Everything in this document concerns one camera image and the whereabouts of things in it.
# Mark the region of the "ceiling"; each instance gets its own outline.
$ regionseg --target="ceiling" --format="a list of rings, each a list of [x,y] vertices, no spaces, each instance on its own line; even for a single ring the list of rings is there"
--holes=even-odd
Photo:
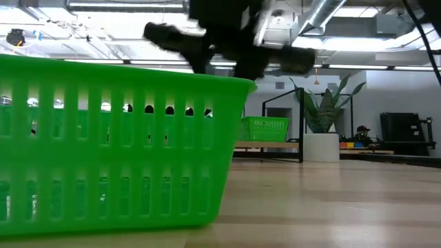
[[[135,10],[119,8],[120,12],[109,12],[105,6],[93,6],[96,3],[120,3],[124,1],[105,0],[71,0],[68,6],[64,0],[39,0],[37,7],[23,8],[15,6],[19,0],[0,0],[0,53],[22,56],[40,56],[53,59],[118,59],[148,60],[156,65],[174,67],[182,58],[172,52],[158,49],[155,45],[142,39],[144,25],[147,22],[168,23],[180,30],[203,34],[204,30],[195,21],[189,21],[182,13],[182,1],[168,1],[167,11],[163,2],[155,0],[130,3],[150,3],[148,8]],[[335,38],[298,37],[291,40],[290,32],[296,19],[307,13],[312,0],[276,0],[274,10],[282,10],[279,17],[270,15],[264,22],[259,34],[264,45],[278,46],[287,42],[301,47],[317,48],[318,63],[352,64],[352,65],[425,65],[429,61],[423,44],[416,30],[397,39],[356,39],[355,41]],[[403,14],[398,0],[347,0],[334,17],[374,17],[379,12],[398,18]],[[400,20],[410,22],[406,14]],[[6,35],[13,28],[25,30],[26,44],[16,48],[6,42]],[[424,26],[433,49],[441,48],[441,40],[431,25]],[[381,42],[382,49],[376,44]]]

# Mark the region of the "green plastic basket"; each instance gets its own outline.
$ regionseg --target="green plastic basket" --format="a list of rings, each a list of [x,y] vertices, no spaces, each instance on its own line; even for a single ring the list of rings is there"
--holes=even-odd
[[[254,82],[7,55],[0,65],[0,95],[12,98],[0,107],[0,236],[217,217]],[[30,97],[38,107],[28,107]],[[84,102],[88,110],[79,110]]]
[[[238,139],[285,142],[288,125],[289,118],[248,116],[242,118]]]

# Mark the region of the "pipe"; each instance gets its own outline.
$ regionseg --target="pipe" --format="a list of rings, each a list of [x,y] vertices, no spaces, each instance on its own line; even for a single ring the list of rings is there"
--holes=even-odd
[[[300,29],[299,34],[314,28],[323,28],[346,0],[314,0],[309,11],[309,17]]]

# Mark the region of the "ceiling duct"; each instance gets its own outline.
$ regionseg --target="ceiling duct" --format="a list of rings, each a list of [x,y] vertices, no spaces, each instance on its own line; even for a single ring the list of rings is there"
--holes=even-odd
[[[165,12],[184,13],[187,2],[171,1],[108,1],[108,0],[70,0],[68,10],[78,12]]]
[[[326,24],[345,2],[346,0],[314,0],[298,34],[301,35],[312,30],[317,30],[318,35],[322,34]]]

